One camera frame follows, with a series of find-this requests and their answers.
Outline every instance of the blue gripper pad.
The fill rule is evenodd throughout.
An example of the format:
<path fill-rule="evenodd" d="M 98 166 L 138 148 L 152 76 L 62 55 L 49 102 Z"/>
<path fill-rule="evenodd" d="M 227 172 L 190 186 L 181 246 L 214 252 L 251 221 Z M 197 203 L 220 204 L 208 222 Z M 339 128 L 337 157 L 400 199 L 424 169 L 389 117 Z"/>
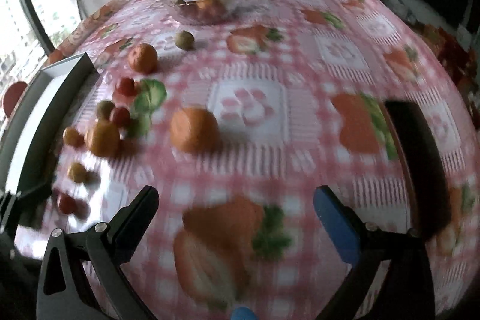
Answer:
<path fill-rule="evenodd" d="M 248 308 L 238 307 L 233 311 L 230 320 L 258 320 L 258 317 Z"/>
<path fill-rule="evenodd" d="M 328 186 L 315 190 L 315 212 L 327 231 L 340 258 L 355 266 L 361 254 L 360 236 L 344 213 L 345 207 Z"/>

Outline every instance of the screw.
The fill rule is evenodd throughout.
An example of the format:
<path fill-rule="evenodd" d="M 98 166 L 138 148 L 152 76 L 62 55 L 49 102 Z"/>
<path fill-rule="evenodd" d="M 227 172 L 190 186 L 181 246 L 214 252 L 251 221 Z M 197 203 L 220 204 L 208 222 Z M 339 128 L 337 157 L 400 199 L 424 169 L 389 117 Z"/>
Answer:
<path fill-rule="evenodd" d="M 378 225 L 375 223 L 365 223 L 365 228 L 367 228 L 367 231 L 377 231 L 378 230 Z"/>
<path fill-rule="evenodd" d="M 420 237 L 419 232 L 415 228 L 410 228 L 408 230 L 407 234 L 409 236 L 411 236 L 412 238 L 419 238 Z"/>
<path fill-rule="evenodd" d="M 53 231 L 52 231 L 52 236 L 54 238 L 58 238 L 61 234 L 62 234 L 62 229 L 61 228 L 55 228 Z"/>
<path fill-rule="evenodd" d="M 103 231 L 105 231 L 105 229 L 107 229 L 106 227 L 107 227 L 106 223 L 98 223 L 95 226 L 95 232 L 103 232 Z"/>

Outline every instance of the glass bowl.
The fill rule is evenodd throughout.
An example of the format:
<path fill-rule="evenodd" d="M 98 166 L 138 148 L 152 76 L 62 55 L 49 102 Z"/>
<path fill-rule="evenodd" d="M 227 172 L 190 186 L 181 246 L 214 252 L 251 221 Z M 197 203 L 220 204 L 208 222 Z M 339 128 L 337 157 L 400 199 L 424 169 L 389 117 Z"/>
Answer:
<path fill-rule="evenodd" d="M 229 20 L 239 0 L 168 0 L 171 17 L 186 25 L 213 25 Z"/>

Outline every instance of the cherry tomato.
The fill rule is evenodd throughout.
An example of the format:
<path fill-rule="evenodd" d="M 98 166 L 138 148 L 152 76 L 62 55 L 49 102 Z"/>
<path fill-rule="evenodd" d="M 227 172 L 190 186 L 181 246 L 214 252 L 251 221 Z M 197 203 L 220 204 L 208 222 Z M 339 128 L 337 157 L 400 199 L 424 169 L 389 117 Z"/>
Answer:
<path fill-rule="evenodd" d="M 57 208 L 63 214 L 72 214 L 77 211 L 77 203 L 68 194 L 60 193 L 57 197 Z"/>
<path fill-rule="evenodd" d="M 117 82 L 116 89 L 120 94 L 131 97 L 135 95 L 135 81 L 131 77 L 122 77 Z"/>
<path fill-rule="evenodd" d="M 110 115 L 110 122 L 119 128 L 126 128 L 130 124 L 130 112 L 126 107 L 116 107 Z"/>

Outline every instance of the pink checkered tablecloth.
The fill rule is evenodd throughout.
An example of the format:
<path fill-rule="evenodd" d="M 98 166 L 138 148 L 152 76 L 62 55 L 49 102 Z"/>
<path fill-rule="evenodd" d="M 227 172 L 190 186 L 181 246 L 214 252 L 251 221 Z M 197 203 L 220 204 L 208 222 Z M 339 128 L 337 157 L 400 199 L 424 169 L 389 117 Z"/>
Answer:
<path fill-rule="evenodd" d="M 255 38 L 245 41 L 238 29 L 251 27 Z M 173 36 L 183 29 L 195 36 L 194 51 L 174 45 Z M 480 147 L 448 75 L 421 38 L 383 4 L 241 0 L 231 22 L 189 27 L 169 16 L 165 0 L 131 0 L 78 49 L 88 53 L 101 77 L 93 88 L 85 85 L 67 122 L 84 131 L 95 105 L 112 98 L 120 77 L 142 79 L 126 61 L 129 47 L 141 42 L 159 55 L 159 71 L 148 77 L 167 89 L 150 131 L 135 140 L 137 153 L 112 160 L 59 149 L 55 187 L 84 200 L 88 216 L 61 215 L 50 199 L 41 231 L 19 228 L 15 242 L 21 252 L 41 257 L 55 227 L 75 232 L 109 221 L 144 185 L 152 185 L 160 194 L 159 210 L 123 271 L 159 319 L 226 319 L 229 312 L 209 312 L 180 288 L 172 240 L 186 208 L 244 194 L 284 209 L 293 244 L 279 262 L 255 268 L 253 285 L 239 304 L 263 320 L 314 319 L 349 272 L 315 215 L 315 188 L 329 185 L 363 221 L 387 231 L 405 233 L 414 218 L 400 159 L 385 140 L 370 151 L 350 143 L 362 134 L 342 135 L 349 119 L 339 97 L 362 93 L 379 101 L 417 102 L 435 137 L 450 194 L 462 192 L 462 199 L 472 200 L 455 225 L 427 245 L 437 312 L 457 304 L 480 259 Z M 216 153 L 191 156 L 171 146 L 173 113 L 196 104 L 219 122 L 224 147 Z M 74 160 L 98 173 L 98 183 L 71 182 L 66 170 Z M 359 315 L 371 308 L 387 267 L 385 262 L 380 268 Z M 89 264 L 86 269 L 99 302 L 111 312 L 94 271 Z"/>

